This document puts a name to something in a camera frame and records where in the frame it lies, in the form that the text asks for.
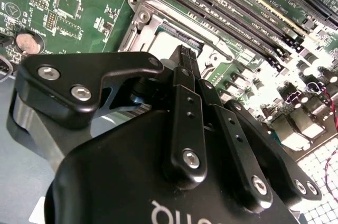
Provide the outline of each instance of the screw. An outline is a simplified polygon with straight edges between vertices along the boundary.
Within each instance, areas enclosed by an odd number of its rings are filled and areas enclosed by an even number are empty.
[[[306,194],[306,189],[304,187],[304,185],[302,185],[302,183],[300,181],[298,181],[297,179],[295,180],[295,184],[297,186],[297,189],[301,192],[301,194]]]
[[[200,166],[200,159],[193,151],[190,150],[184,151],[183,160],[192,169],[197,169]]]
[[[82,86],[75,86],[71,89],[72,96],[79,101],[88,101],[91,98],[91,92],[88,88]]]
[[[237,110],[242,110],[242,107],[239,105],[239,104],[234,104],[234,107],[237,109]]]
[[[266,195],[268,194],[268,188],[266,188],[266,185],[264,184],[264,182],[257,176],[253,176],[252,177],[252,183],[254,185],[254,187],[256,188],[256,190],[262,194],[262,195]]]
[[[205,81],[205,85],[209,88],[209,89],[212,89],[212,85],[210,82],[208,81]]]
[[[182,73],[184,73],[185,75],[189,76],[188,70],[186,70],[185,68],[182,68],[181,70],[182,70]]]
[[[146,12],[146,11],[141,11],[141,12],[139,13],[138,16],[139,16],[139,18],[141,19],[141,21],[142,21],[143,23],[148,22],[149,19],[150,19],[150,15],[149,15],[149,13]]]
[[[148,60],[149,60],[149,62],[150,62],[151,64],[153,64],[154,66],[158,67],[158,62],[157,62],[156,59],[150,57]]]
[[[310,182],[307,182],[306,184],[313,194],[315,194],[315,195],[318,194],[318,191],[316,190],[315,186],[313,186]]]
[[[59,71],[52,67],[40,67],[37,73],[45,80],[57,80],[60,77]]]

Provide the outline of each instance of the metal bracket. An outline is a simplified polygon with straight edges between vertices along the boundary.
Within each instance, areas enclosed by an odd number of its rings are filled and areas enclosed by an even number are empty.
[[[29,107],[19,95],[16,95],[12,116],[21,128],[28,131],[54,171],[71,150],[92,139],[90,126],[77,130],[66,129]]]
[[[244,133],[250,135],[248,141],[258,163],[285,205],[322,199],[318,186],[239,102],[230,100],[224,107],[234,112]]]
[[[203,101],[205,123],[212,123],[219,133],[224,151],[224,172],[231,174],[231,186],[240,203],[249,211],[260,213],[273,202],[271,188],[255,158],[236,115],[222,107],[214,86],[198,81],[198,93]]]
[[[173,77],[165,175],[182,190],[194,189],[207,173],[201,97],[195,93],[194,75],[176,67]]]

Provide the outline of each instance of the screw hole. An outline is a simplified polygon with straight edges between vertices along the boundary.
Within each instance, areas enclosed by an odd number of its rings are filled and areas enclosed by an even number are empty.
[[[136,5],[136,4],[137,4],[137,0],[130,0],[130,3],[131,3],[132,5]]]
[[[195,115],[192,112],[188,112],[186,113],[186,115],[190,117],[191,119],[195,117]]]
[[[235,124],[236,124],[231,118],[229,118],[229,122],[230,122],[232,125],[235,125]]]
[[[243,139],[239,135],[236,135],[235,137],[239,142],[243,142]]]

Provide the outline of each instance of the capacitor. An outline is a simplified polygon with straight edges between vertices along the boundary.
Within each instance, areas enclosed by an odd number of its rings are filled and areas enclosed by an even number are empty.
[[[247,97],[248,97],[249,101],[253,101],[256,98],[256,95],[253,91],[248,91]]]
[[[338,80],[338,77],[334,75],[333,72],[331,72],[330,70],[326,68],[322,68],[321,73],[326,79],[330,81],[330,83],[335,83]]]
[[[42,37],[30,30],[22,30],[15,37],[15,44],[22,54],[39,54],[44,50],[44,41]]]
[[[265,118],[266,118],[268,121],[271,121],[271,120],[272,120],[273,116],[272,116],[272,114],[271,114],[271,112],[270,112],[269,109],[263,108],[263,109],[262,109],[262,112],[263,112],[263,115],[265,116]]]
[[[261,81],[255,82],[255,86],[259,92],[262,92],[266,89],[266,86]]]
[[[299,102],[298,99],[293,99],[293,100],[291,101],[291,104],[292,104],[296,109],[298,109],[298,108],[300,108],[300,107],[302,106],[302,104]]]
[[[309,62],[313,66],[318,66],[320,59],[317,58],[314,54],[309,53],[309,55],[306,57],[307,62]]]
[[[308,97],[304,93],[301,93],[298,96],[298,99],[301,101],[302,104],[304,104],[304,103],[306,103],[308,101]]]
[[[309,76],[312,74],[312,69],[311,67],[309,67],[307,64],[302,63],[299,66],[300,71],[305,75],[305,76]]]

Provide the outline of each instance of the component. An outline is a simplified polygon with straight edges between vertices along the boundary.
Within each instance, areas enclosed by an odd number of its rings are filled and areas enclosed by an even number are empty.
[[[263,115],[265,116],[265,118],[268,120],[268,121],[271,121],[273,116],[270,112],[270,110],[268,108],[263,108],[262,109],[262,112],[263,112]]]
[[[79,0],[58,0],[57,9],[59,12],[63,12],[71,18],[76,18],[78,10],[80,8]]]
[[[299,131],[309,138],[315,138],[325,131],[312,114],[307,114],[303,109],[296,109],[290,117],[295,122]]]
[[[338,79],[338,77],[336,75],[334,75],[333,72],[331,72],[330,70],[326,69],[326,68],[321,68],[320,72],[322,73],[322,75],[329,80],[330,83],[335,83]]]
[[[17,49],[23,54],[39,54],[44,50],[44,41],[42,37],[29,30],[19,32],[15,37]]]
[[[243,76],[239,75],[238,73],[234,73],[231,76],[231,79],[233,83],[235,83],[241,89],[245,89],[249,84],[249,82]]]
[[[249,90],[246,94],[249,101],[254,101],[256,99],[256,95],[253,91]]]
[[[224,84],[227,92],[231,93],[233,96],[237,96],[240,93],[238,86],[232,82],[225,82]]]
[[[317,67],[320,63],[320,59],[317,58],[314,54],[309,53],[305,58],[311,65]]]
[[[227,102],[231,99],[233,99],[233,96],[231,93],[225,91],[225,90],[222,90],[221,93],[220,93],[220,98],[223,102]]]
[[[300,102],[308,101],[308,98],[291,83],[288,83],[284,89],[279,89],[278,92],[287,104],[292,104],[295,108],[301,106]]]
[[[255,82],[255,86],[256,86],[258,92],[265,91],[265,89],[266,89],[266,86],[261,81]]]
[[[299,65],[299,70],[305,75],[305,76],[309,76],[310,74],[312,74],[312,68],[309,67],[306,63],[302,62]]]
[[[272,122],[280,142],[295,151],[308,149],[310,142],[296,131],[295,127],[291,125],[290,119],[285,115],[279,116]]]

